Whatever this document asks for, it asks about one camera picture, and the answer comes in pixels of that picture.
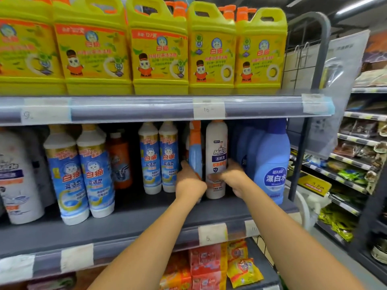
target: yellow jug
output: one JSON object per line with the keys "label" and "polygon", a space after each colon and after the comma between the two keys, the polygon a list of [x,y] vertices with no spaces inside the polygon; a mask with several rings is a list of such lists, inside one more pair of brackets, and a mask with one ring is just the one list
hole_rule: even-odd
{"label": "yellow jug", "polygon": [[0,0],[0,95],[65,95],[50,0]]}
{"label": "yellow jug", "polygon": [[136,95],[188,94],[186,18],[163,0],[127,0],[126,8]]}
{"label": "yellow jug", "polygon": [[132,93],[120,0],[53,0],[53,18],[70,95]]}
{"label": "yellow jug", "polygon": [[194,1],[188,8],[189,82],[193,93],[218,88],[228,94],[234,87],[236,29],[213,3]]}
{"label": "yellow jug", "polygon": [[288,24],[280,8],[261,8],[251,21],[238,18],[235,87],[238,93],[253,88],[280,88]]}

